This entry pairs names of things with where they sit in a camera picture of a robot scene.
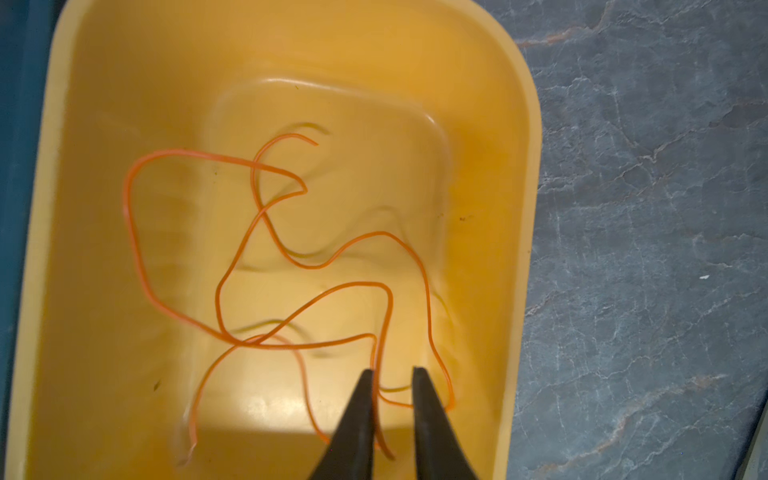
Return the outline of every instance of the gray marble surface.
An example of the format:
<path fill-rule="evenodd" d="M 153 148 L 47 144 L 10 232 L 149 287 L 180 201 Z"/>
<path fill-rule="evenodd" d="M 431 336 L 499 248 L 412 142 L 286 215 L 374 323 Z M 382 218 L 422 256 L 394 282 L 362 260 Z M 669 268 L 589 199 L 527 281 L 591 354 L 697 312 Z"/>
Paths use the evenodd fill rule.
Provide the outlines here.
<path fill-rule="evenodd" d="M 768 391 L 768 1 L 480 3 L 545 132 L 508 477 L 732 478 Z"/>

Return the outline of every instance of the orange wire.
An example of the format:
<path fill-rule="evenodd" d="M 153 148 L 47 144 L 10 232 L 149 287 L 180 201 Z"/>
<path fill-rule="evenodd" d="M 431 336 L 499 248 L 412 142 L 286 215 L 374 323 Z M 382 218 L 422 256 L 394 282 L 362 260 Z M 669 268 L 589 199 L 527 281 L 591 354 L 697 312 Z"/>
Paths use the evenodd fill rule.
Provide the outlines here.
<path fill-rule="evenodd" d="M 183 321 L 185 323 L 189 323 L 192 326 L 196 326 L 199 329 L 202 329 L 205 333 L 208 333 L 209 335 L 213 336 L 214 338 L 217 338 L 219 340 L 224 341 L 225 343 L 229 343 L 231 347 L 224 352 L 221 356 L 219 356 L 214 363 L 211 364 L 211 366 L 206 371 L 205 375 L 203 376 L 202 380 L 200 381 L 200 385 L 198 386 L 197 392 L 195 394 L 194 400 L 192 402 L 192 406 L 190 408 L 190 418 L 189 418 L 189 436 L 190 436 L 190 445 L 191 449 L 194 448 L 194 446 L 197 444 L 197 410 L 200 404 L 202 392 L 204 390 L 204 387 L 210 378 L 213 371 L 216 369 L 216 367 L 227 357 L 229 356 L 235 349 L 243 347 L 249 347 L 249 348 L 257 348 L 257 349 L 270 349 L 270 350 L 291 350 L 294 353 L 294 356 L 296 357 L 297 362 L 299 363 L 300 368 L 300 374 L 302 377 L 302 386 L 304 391 L 304 399 L 306 402 L 306 408 L 307 408 L 307 414 L 310 418 L 310 422 L 312 423 L 312 427 L 314 428 L 317 435 L 325 442 L 328 443 L 328 437 L 325 435 L 320 429 L 319 426 L 316 423 L 314 414 L 312 412 L 312 408 L 310 405 L 310 397 L 309 397 L 309 387 L 308 387 L 308 379 L 306 376 L 306 366 L 303 361 L 303 357 L 301 356 L 300 350 L 302 349 L 316 349 L 316 348 L 323 348 L 327 346 L 338 346 L 345 343 L 354 342 L 359 339 L 365 339 L 370 338 L 373 340 L 373 347 L 371 351 L 371 367 L 373 368 L 373 408 L 374 408 L 374 419 L 375 419 L 375 426 L 376 426 L 376 439 L 378 441 L 379 447 L 382 449 L 383 453 L 390 459 L 394 458 L 394 455 L 389 450 L 388 446 L 386 445 L 386 441 L 383 436 L 383 432 L 381 429 L 380 421 L 379 421 L 379 410 L 378 410 L 378 402 L 376 401 L 377 396 L 381 398 L 383 401 L 390 403 L 392 405 L 396 406 L 405 406 L 412 408 L 412 405 L 401 403 L 401 402 L 394 402 L 392 400 L 389 400 L 385 398 L 382 394 L 382 391 L 387 392 L 399 392 L 404 391 L 408 389 L 408 386 L 406 387 L 399 387 L 399 388 L 385 388 L 381 387 L 380 385 L 380 372 L 382 368 L 382 361 L 383 361 L 383 353 L 384 353 L 384 345 L 386 343 L 386 335 L 389 329 L 389 321 L 392 317 L 392 308 L 394 303 L 394 298 L 391 289 L 385 285 L 384 283 L 379 282 L 350 282 L 350 283 L 344 283 L 342 285 L 335 286 L 331 289 L 326 290 L 325 292 L 321 293 L 320 295 L 314 297 L 309 302 L 305 303 L 303 306 L 301 306 L 298 310 L 296 310 L 294 313 L 289 315 L 285 320 L 282 320 L 278 322 L 278 325 L 270 330 L 268 333 L 252 336 L 249 339 L 246 340 L 240 340 L 230 334 L 230 332 L 227 330 L 226 326 L 223 322 L 223 315 L 221 313 L 221 305 L 220 305 L 220 295 L 221 290 L 223 289 L 224 284 L 228 280 L 231 273 L 234 271 L 235 266 L 237 265 L 238 261 L 243 255 L 243 252 L 245 251 L 245 247 L 248 244 L 248 241 L 250 239 L 251 234 L 253 233 L 253 230 L 256 228 L 257 224 L 260 220 L 264 220 L 264 223 L 267 226 L 268 231 L 270 232 L 270 236 L 272 237 L 274 243 L 276 244 L 278 250 L 282 253 L 282 255 L 288 259 L 293 265 L 303 268 L 305 270 L 319 270 L 322 269 L 328 265 L 330 265 L 336 258 L 338 258 L 345 250 L 350 248 L 355 243 L 358 243 L 359 241 L 366 240 L 373 237 L 388 237 L 393 239 L 395 242 L 397 242 L 401 247 L 403 247 L 408 254 L 411 256 L 411 258 L 414 259 L 417 266 L 419 267 L 419 270 L 422 274 L 422 278 L 424 279 L 425 284 L 425 290 L 426 290 L 426 310 L 427 310 L 427 328 L 428 328 L 428 339 L 429 339 L 429 345 L 432 349 L 433 354 L 435 355 L 435 359 L 437 360 L 438 364 L 440 365 L 440 368 L 443 372 L 443 375 L 445 376 L 446 383 L 448 385 L 449 390 L 449 400 L 445 406 L 445 410 L 448 411 L 453 408 L 455 405 L 455 396 L 453 392 L 453 385 L 451 382 L 450 375 L 448 373 L 447 368 L 445 367 L 444 362 L 442 361 L 442 358 L 440 357 L 437 348 L 435 346 L 434 339 L 432 338 L 432 308 L 431 308 L 431 302 L 430 302 L 430 292 L 429 292 L 429 279 L 427 277 L 426 269 L 422 263 L 422 261 L 419 259 L 419 256 L 411 249 L 407 244 L 402 242 L 398 237 L 392 235 L 389 232 L 384 231 L 377 231 L 372 233 L 366 233 L 364 235 L 361 235 L 355 239 L 352 239 L 351 241 L 345 243 L 341 246 L 326 262 L 321 263 L 319 265 L 305 265 L 301 264 L 293 259 L 293 257 L 290 255 L 290 253 L 287 251 L 283 243 L 281 242 L 280 238 L 277 236 L 277 233 L 274 229 L 274 226 L 272 225 L 272 221 L 267 215 L 267 211 L 273 207 L 274 205 L 278 204 L 279 202 L 283 200 L 287 200 L 291 197 L 297 197 L 299 195 L 304 195 L 308 193 L 308 188 L 304 181 L 298 177 L 297 175 L 289 172 L 288 170 L 283 170 L 281 168 L 277 167 L 271 167 L 269 165 L 261 164 L 260 159 L 261 157 L 266 153 L 266 151 L 272 147 L 275 143 L 278 141 L 281 141 L 286 138 L 298 138 L 300 140 L 303 140 L 313 146 L 316 146 L 317 143 L 308 137 L 305 137 L 301 134 L 284 134 L 280 135 L 278 137 L 275 137 L 270 142 L 265 144 L 253 161 L 247 161 L 241 158 L 236 157 L 228 157 L 225 155 L 218 155 L 218 154 L 208 154 L 204 152 L 198 152 L 198 151 L 191 151 L 186 149 L 170 149 L 170 150 L 162 150 L 162 151 L 156 151 L 152 154 L 145 155 L 144 157 L 137 160 L 134 165 L 131 167 L 131 169 L 128 171 L 128 174 L 125 178 L 124 182 L 124 188 L 123 188 L 123 215 L 126 220 L 127 228 L 129 231 L 130 236 L 130 242 L 131 242 L 131 252 L 134 256 L 134 264 L 136 266 L 137 272 L 139 274 L 139 280 L 141 283 L 142 290 L 144 291 L 144 294 L 146 297 L 150 300 L 150 302 L 160 310 L 162 313 L 178 319 L 180 321 Z M 184 315 L 181 312 L 177 312 L 173 309 L 171 309 L 169 306 L 167 306 L 165 303 L 163 303 L 152 291 L 151 285 L 149 283 L 148 275 L 146 272 L 146 268 L 144 267 L 144 262 L 142 260 L 141 256 L 141 248 L 140 244 L 136 235 L 136 226 L 133 218 L 133 211 L 131 209 L 131 188 L 133 186 L 133 181 L 135 177 L 138 175 L 139 171 L 148 164 L 151 161 L 154 161 L 158 158 L 162 157 L 169 157 L 169 156 L 187 156 L 187 157 L 194 157 L 199 158 L 203 160 L 210 160 L 210 161 L 216 161 L 221 162 L 225 164 L 235 164 L 240 166 L 249 167 L 251 169 L 251 175 L 250 175 L 250 184 L 251 184 L 251 190 L 253 193 L 253 198 L 257 204 L 258 212 L 257 215 L 254 217 L 251 224 L 248 226 L 248 229 L 246 230 L 245 235 L 243 236 L 243 239 L 240 242 L 240 245 L 238 246 L 237 252 L 235 253 L 235 256 L 230 263 L 229 267 L 227 268 L 226 273 L 221 278 L 219 284 L 216 288 L 216 293 L 214 297 L 214 304 L 216 307 L 216 316 L 217 316 L 217 323 L 219 326 L 220 331 L 216 331 L 209 326 L 192 319 L 191 317 Z M 290 194 L 283 195 L 281 197 L 278 197 L 266 205 L 262 204 L 260 195 L 259 195 L 259 188 L 258 188 L 258 182 L 257 182 L 257 175 L 259 171 L 268 171 L 275 174 L 280 174 L 285 177 L 291 178 L 295 180 L 301 187 L 300 191 L 292 192 Z M 293 319 L 295 319 L 298 315 L 300 315 L 302 312 L 310 308 L 312 305 L 320 301 L 325 296 L 330 295 L 331 293 L 334 293 L 339 290 L 343 290 L 345 288 L 350 288 L 353 286 L 372 286 L 372 287 L 378 287 L 383 289 L 387 294 L 387 310 L 386 314 L 384 316 L 384 320 L 382 323 L 382 329 L 380 333 L 380 340 L 377 339 L 376 335 L 372 333 L 363 333 L 355 336 L 351 336 L 345 339 L 339 339 L 339 340 L 333 340 L 329 342 L 318 342 L 318 343 L 304 343 L 304 344 L 293 344 L 286 339 L 284 339 L 281 336 L 277 335 L 277 332 L 279 332 L 283 327 L 288 325 Z M 274 344 L 264 344 L 266 340 L 269 338 L 274 337 L 275 339 L 279 340 L 283 345 L 274 345 Z"/>

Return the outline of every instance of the black tweezers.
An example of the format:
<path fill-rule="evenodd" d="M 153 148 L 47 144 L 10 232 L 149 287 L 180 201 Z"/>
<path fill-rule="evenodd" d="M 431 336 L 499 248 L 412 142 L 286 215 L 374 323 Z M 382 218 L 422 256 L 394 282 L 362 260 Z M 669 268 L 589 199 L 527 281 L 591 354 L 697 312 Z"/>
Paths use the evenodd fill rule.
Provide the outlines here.
<path fill-rule="evenodd" d="M 373 371 L 364 370 L 325 455 L 310 480 L 370 480 L 373 467 Z M 426 369 L 411 381 L 416 476 L 477 480 L 453 433 Z"/>

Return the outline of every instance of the teal object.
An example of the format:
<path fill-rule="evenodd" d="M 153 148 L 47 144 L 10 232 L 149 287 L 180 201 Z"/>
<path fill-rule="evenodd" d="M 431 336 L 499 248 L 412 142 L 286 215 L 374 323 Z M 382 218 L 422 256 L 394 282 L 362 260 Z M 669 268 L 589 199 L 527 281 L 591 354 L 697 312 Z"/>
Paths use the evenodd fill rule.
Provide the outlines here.
<path fill-rule="evenodd" d="M 5 465 L 18 301 L 53 29 L 65 0 L 0 0 L 0 452 Z"/>

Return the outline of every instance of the yellow plastic bin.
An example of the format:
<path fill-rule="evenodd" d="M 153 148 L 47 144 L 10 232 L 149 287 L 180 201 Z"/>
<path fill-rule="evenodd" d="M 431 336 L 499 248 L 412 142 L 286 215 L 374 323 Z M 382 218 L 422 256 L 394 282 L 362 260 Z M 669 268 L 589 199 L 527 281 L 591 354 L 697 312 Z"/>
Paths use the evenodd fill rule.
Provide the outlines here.
<path fill-rule="evenodd" d="M 515 401 L 541 151 L 541 116 L 520 52 L 468 0 L 70 0 L 51 51 L 19 324 L 6 475 L 34 478 L 305 478 L 313 434 L 289 353 L 241 349 L 200 405 L 190 462 L 184 416 L 226 345 L 151 307 L 121 216 L 134 160 L 187 147 L 237 157 L 285 132 L 268 163 L 310 193 L 275 207 L 308 263 L 387 230 L 424 260 L 434 333 L 456 391 L 449 416 L 480 478 L 504 478 Z M 292 188 L 262 176 L 265 197 Z M 170 305 L 215 326 L 214 289 L 254 214 L 247 171 L 171 158 L 133 196 L 144 261 Z M 372 241 L 318 272 L 296 270 L 257 231 L 223 292 L 232 329 L 283 318 L 350 280 L 392 286 L 382 368 L 430 354 L 419 271 Z M 366 289 L 319 303 L 286 335 L 316 341 L 381 326 Z M 332 432 L 369 346 L 306 354 L 313 408 Z M 408 401 L 408 393 L 399 399 Z M 413 478 L 412 412 L 382 406 Z"/>

